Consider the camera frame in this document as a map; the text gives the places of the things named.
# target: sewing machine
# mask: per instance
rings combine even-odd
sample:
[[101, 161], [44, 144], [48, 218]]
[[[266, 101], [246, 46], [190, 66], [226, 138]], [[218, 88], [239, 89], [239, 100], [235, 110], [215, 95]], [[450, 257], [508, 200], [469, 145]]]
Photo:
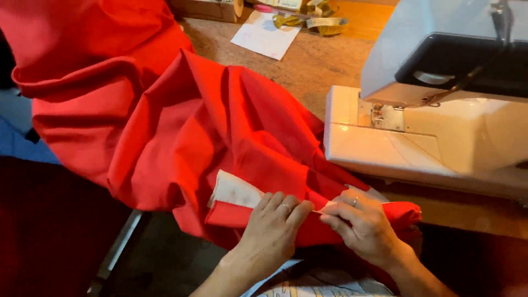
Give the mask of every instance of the sewing machine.
[[527, 1], [401, 0], [361, 75], [327, 96], [328, 160], [528, 199]]

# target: hand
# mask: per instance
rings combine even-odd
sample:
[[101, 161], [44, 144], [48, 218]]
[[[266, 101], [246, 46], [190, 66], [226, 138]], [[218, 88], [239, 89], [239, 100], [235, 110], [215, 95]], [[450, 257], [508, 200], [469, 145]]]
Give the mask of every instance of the hand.
[[321, 209], [325, 215], [320, 219], [362, 259], [388, 271], [413, 253], [394, 233], [380, 202], [357, 197], [354, 190], [343, 191], [334, 202], [337, 203]]
[[313, 209], [310, 201], [300, 202], [292, 195], [265, 194], [251, 213], [240, 242], [219, 267], [253, 284], [269, 277], [293, 256], [297, 231]]

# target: yellow measuring tape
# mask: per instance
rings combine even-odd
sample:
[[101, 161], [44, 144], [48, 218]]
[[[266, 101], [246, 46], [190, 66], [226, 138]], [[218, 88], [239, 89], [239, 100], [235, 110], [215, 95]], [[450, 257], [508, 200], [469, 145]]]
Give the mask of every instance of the yellow measuring tape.
[[299, 14], [310, 16], [308, 20], [295, 15], [274, 15], [273, 24], [279, 28], [283, 25], [298, 26], [306, 21], [306, 26], [317, 28], [321, 35], [336, 35], [345, 32], [348, 19], [343, 17], [330, 17], [335, 11], [328, 4], [328, 0], [310, 0], [298, 10]]

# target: person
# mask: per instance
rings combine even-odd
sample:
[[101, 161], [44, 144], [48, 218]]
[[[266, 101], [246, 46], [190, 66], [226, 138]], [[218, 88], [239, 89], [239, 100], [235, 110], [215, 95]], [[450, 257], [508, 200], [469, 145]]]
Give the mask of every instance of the person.
[[[456, 296], [396, 236], [380, 202], [356, 197], [350, 190], [334, 201], [337, 203], [321, 210], [320, 220], [356, 255], [386, 271], [402, 296]], [[347, 264], [344, 255], [325, 253], [309, 265], [290, 259], [297, 230], [313, 207], [310, 201], [300, 202], [281, 192], [265, 194], [251, 213], [240, 242], [191, 297], [392, 296], [386, 286], [368, 275], [347, 272], [361, 265]]]

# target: wooden table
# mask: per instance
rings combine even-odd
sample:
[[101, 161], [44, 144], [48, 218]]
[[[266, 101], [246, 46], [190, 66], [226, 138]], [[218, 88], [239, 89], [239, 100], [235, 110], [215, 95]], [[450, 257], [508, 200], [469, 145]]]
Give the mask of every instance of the wooden table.
[[[244, 9], [239, 24], [185, 18], [179, 20], [196, 53], [223, 65], [242, 65], [284, 86], [320, 119], [332, 85], [359, 87], [361, 69], [374, 41], [394, 7], [356, 2], [334, 2], [336, 16], [350, 21], [348, 31], [325, 38], [301, 32], [281, 61], [230, 42], [251, 13]], [[412, 201], [431, 224], [528, 239], [528, 210], [516, 202], [476, 194], [364, 178], [392, 201]]]

